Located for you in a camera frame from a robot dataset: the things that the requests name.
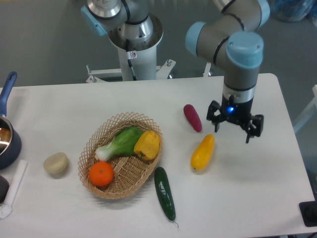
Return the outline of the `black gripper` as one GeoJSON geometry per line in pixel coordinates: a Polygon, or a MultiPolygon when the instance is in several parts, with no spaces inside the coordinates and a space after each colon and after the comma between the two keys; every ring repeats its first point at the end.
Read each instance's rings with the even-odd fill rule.
{"type": "Polygon", "coordinates": [[[230,103],[222,96],[221,105],[215,100],[210,103],[206,119],[212,122],[215,132],[218,132],[224,121],[241,124],[247,133],[246,143],[249,143],[251,138],[260,137],[264,128],[264,116],[251,115],[252,103],[253,99],[244,103],[230,103]]]}

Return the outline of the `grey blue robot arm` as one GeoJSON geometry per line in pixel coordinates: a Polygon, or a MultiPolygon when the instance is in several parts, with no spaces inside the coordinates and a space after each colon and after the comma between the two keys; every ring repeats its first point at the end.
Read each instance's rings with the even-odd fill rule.
{"type": "MultiPolygon", "coordinates": [[[[257,30],[270,15],[265,0],[218,0],[222,16],[213,24],[194,23],[186,49],[224,71],[222,101],[212,101],[207,120],[215,130],[224,122],[240,126],[248,138],[259,137],[264,117],[251,108],[263,60],[264,42],[257,30]]],[[[87,25],[108,35],[119,54],[125,81],[157,78],[157,45],[163,36],[160,20],[145,0],[89,0],[81,8],[87,25]]]]}

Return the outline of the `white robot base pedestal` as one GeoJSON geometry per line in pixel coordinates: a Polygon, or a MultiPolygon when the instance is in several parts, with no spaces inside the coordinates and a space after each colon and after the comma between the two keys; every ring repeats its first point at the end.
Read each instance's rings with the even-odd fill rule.
{"type": "Polygon", "coordinates": [[[150,14],[140,24],[123,23],[106,32],[101,24],[92,20],[93,27],[99,35],[107,35],[116,47],[120,68],[90,70],[86,66],[89,78],[87,82],[102,82],[114,77],[123,81],[171,79],[176,61],[167,59],[163,65],[157,65],[157,46],[163,37],[160,20],[150,14]]]}

